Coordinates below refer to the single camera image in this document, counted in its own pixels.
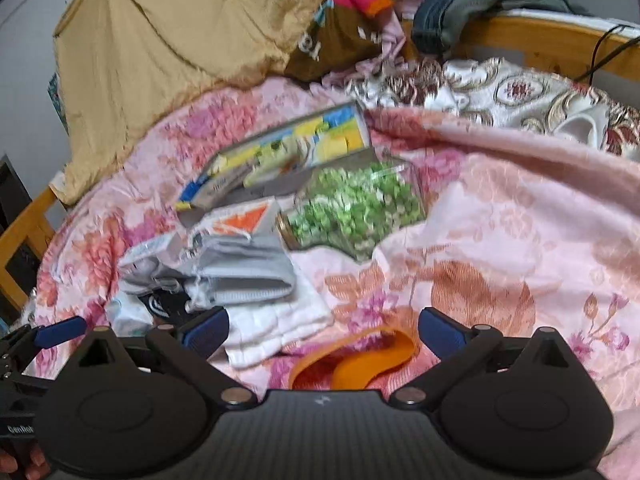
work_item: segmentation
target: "orange strap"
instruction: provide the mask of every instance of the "orange strap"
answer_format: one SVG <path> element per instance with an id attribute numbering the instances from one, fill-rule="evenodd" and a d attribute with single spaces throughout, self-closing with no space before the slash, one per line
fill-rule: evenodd
<path id="1" fill-rule="evenodd" d="M 404 329 L 391 326 L 368 328 L 338 339 L 300 359 L 289 375 L 289 389 L 294 389 L 298 376 L 311 365 L 344 346 L 379 332 L 394 335 L 393 344 L 383 350 L 358 352 L 344 358 L 335 367 L 331 382 L 332 390 L 363 390 L 378 375 L 404 364 L 416 353 L 417 345 Z"/>

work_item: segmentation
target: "light blue patch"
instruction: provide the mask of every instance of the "light blue patch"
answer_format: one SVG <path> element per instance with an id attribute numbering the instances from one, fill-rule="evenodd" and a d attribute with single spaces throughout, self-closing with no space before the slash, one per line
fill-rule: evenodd
<path id="1" fill-rule="evenodd" d="M 316 13 L 314 15 L 314 21 L 320 25 L 320 27 L 324 27 L 324 22 L 326 20 L 326 16 L 325 16 L 325 10 L 326 9 L 333 9 L 334 8 L 334 1 L 333 0 L 325 0 L 324 2 L 322 2 L 322 4 L 320 4 L 320 7 L 318 10 L 316 10 Z"/>

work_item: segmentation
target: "human hand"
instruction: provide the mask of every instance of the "human hand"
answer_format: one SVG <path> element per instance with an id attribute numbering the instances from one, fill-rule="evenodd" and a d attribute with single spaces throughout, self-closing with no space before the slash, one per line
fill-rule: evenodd
<path id="1" fill-rule="evenodd" d="M 31 464 L 29 464 L 24 471 L 27 480 L 40 480 L 49 474 L 49 464 L 47 464 L 44 459 L 44 454 L 40 446 L 35 444 L 31 448 L 29 456 L 31 458 Z M 0 472 L 10 474 L 16 471 L 18 471 L 18 463 L 15 458 L 0 449 Z"/>

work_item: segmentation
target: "bedsheet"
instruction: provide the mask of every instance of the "bedsheet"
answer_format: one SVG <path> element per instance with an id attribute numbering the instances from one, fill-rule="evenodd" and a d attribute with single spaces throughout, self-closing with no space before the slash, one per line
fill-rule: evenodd
<path id="1" fill-rule="evenodd" d="M 78 314 L 89 327 L 106 324 L 118 258 L 133 244 L 180 229 L 171 204 L 216 150 L 334 98 L 270 78 L 251 91 L 204 94 L 158 123 L 52 240 L 38 273 L 36 322 Z M 248 370 L 231 370 L 220 355 L 211 363 L 261 394 L 283 387 L 296 361 L 323 342 L 389 319 L 411 326 L 433 305 L 464 324 L 488 322 L 507 335 L 553 325 L 612 409 L 636 406 L 640 165 L 418 108 L 377 108 L 368 121 L 374 145 L 416 165 L 428 219 L 384 240 L 364 264 L 329 248 L 294 253 L 333 309 L 334 325 Z M 55 376 L 77 344 L 42 351 L 36 373 Z M 435 363 L 422 346 L 408 365 L 371 386 L 388 395 Z M 316 368 L 305 384 L 325 387 L 326 372 Z M 625 457 L 637 461 L 638 446 L 632 448 Z M 620 460 L 607 463 L 612 478 L 631 478 L 613 470 Z"/>

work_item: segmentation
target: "gray pouch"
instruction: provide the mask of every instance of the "gray pouch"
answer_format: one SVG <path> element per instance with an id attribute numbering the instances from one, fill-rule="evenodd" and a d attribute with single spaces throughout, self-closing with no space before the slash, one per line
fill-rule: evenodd
<path id="1" fill-rule="evenodd" d="M 293 265 L 275 234 L 202 237 L 177 269 L 196 307 L 277 300 L 292 293 Z"/>

